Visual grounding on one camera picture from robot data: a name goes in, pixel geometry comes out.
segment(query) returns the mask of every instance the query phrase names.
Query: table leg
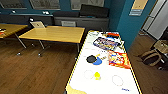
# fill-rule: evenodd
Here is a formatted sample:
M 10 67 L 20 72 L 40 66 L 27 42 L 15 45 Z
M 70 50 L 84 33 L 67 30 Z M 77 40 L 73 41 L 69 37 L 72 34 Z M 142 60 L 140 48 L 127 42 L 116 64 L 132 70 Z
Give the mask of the table leg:
M 63 94 L 67 94 L 67 91 L 65 90 Z
M 40 44 L 41 44 L 41 47 L 43 48 L 43 49 L 39 52 L 39 54 L 38 54 L 38 56 L 41 57 L 41 54 L 42 54 L 47 48 L 49 48 L 50 46 L 44 47 L 44 44 L 42 43 L 42 41 L 39 40 L 39 42 L 40 42 Z
M 35 47 L 35 45 L 32 43 L 32 44 L 28 45 L 26 48 L 28 48 L 28 47 L 30 47 L 30 46 Z M 21 55 L 21 52 L 22 52 L 23 50 L 25 50 L 26 48 L 23 48 L 19 53 L 17 53 L 17 55 Z
M 78 49 L 78 53 L 79 53 L 79 43 L 77 43 L 77 49 Z
M 22 42 L 22 40 L 18 37 L 18 35 L 15 33 L 15 36 L 17 37 L 17 39 L 19 40 L 19 42 L 22 44 L 22 46 L 24 48 L 26 48 L 26 45 Z
M 22 40 L 18 37 L 18 35 L 15 33 L 16 38 L 19 40 L 19 42 L 22 44 L 22 46 L 24 47 L 24 49 L 26 49 L 26 45 L 22 42 Z

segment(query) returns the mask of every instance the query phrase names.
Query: table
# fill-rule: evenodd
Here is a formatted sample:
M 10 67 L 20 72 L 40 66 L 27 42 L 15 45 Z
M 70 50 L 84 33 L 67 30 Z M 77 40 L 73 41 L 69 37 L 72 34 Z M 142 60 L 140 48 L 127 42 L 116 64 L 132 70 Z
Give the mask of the table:
M 46 28 L 33 28 L 19 38 L 39 40 L 43 49 L 45 47 L 41 40 L 77 43 L 79 52 L 79 43 L 84 29 L 80 27 L 47 26 Z
M 103 36 L 101 33 L 98 35 L 88 33 L 67 83 L 67 94 L 140 94 L 141 90 L 132 67 L 125 69 L 111 66 L 108 58 L 102 60 L 100 65 L 93 65 L 86 61 L 87 56 L 90 55 L 100 54 L 100 57 L 108 57 L 107 51 L 93 45 L 98 37 Z M 115 52 L 126 53 L 125 49 L 119 47 Z M 95 80 L 96 72 L 100 74 L 99 80 Z
M 28 25 L 0 24 L 0 29 L 6 29 L 4 31 L 4 34 L 0 35 L 0 38 L 6 38 L 6 37 L 8 37 L 8 36 L 10 36 L 12 34 L 15 34 L 15 36 L 20 41 L 22 46 L 26 48 L 24 43 L 18 38 L 18 35 L 16 34 L 16 32 L 19 32 L 20 30 L 22 30 L 22 29 L 24 29 L 26 27 L 28 27 Z

